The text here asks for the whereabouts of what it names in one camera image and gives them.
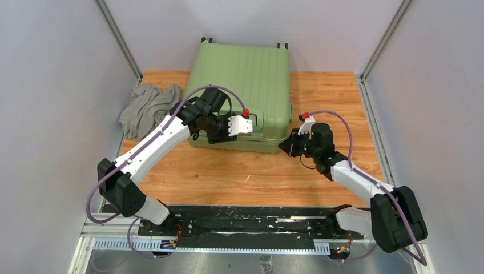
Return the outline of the green suitcase blue lining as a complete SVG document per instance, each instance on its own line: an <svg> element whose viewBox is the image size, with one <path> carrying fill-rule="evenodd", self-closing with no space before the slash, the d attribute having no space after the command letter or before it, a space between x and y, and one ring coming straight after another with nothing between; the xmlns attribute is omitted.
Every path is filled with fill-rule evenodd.
<svg viewBox="0 0 484 274"><path fill-rule="evenodd" d="M250 111L253 132L237 141L209 144L205 132L193 147L274 154L287 138L292 121L290 56L286 49L201 43L191 68L185 93L205 85L218 85L236 93ZM232 111L242 108L232 97Z"/></svg>

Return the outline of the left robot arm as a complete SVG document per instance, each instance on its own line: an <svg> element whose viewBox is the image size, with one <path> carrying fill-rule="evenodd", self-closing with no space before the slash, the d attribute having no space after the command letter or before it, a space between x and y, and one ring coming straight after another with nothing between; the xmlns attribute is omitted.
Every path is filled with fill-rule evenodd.
<svg viewBox="0 0 484 274"><path fill-rule="evenodd" d="M129 152L113 161L102 159L97 166L98 182L86 201L88 219L95 224L104 224L119 215L135 216L153 223L158 234L170 235L175 228L170 208L147 196L139 184L168 152L199 131L215 134L226 142L236 140L237 133L230 128L235 116L217 115L223 103L230 102L232 96L242 107L240 118L247 118L250 112L236 93L214 84L202 86L175 103L161 123ZM95 193L115 207L114 215L103 220L93 217L90 204Z"/></svg>

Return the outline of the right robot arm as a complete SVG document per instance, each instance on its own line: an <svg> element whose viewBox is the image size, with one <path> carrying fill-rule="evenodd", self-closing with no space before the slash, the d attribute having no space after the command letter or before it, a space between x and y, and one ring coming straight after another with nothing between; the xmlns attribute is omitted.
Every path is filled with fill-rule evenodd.
<svg viewBox="0 0 484 274"><path fill-rule="evenodd" d="M309 133L292 130L279 148L290 157L313 159L315 169L327 179L345 186L367 202L369 210L343 204L326 215L324 229L333 238L348 231L372 237L387 253L425 240L428 229L414 192L407 186L394 187L361 171L335 149L328 124L316 123Z"/></svg>

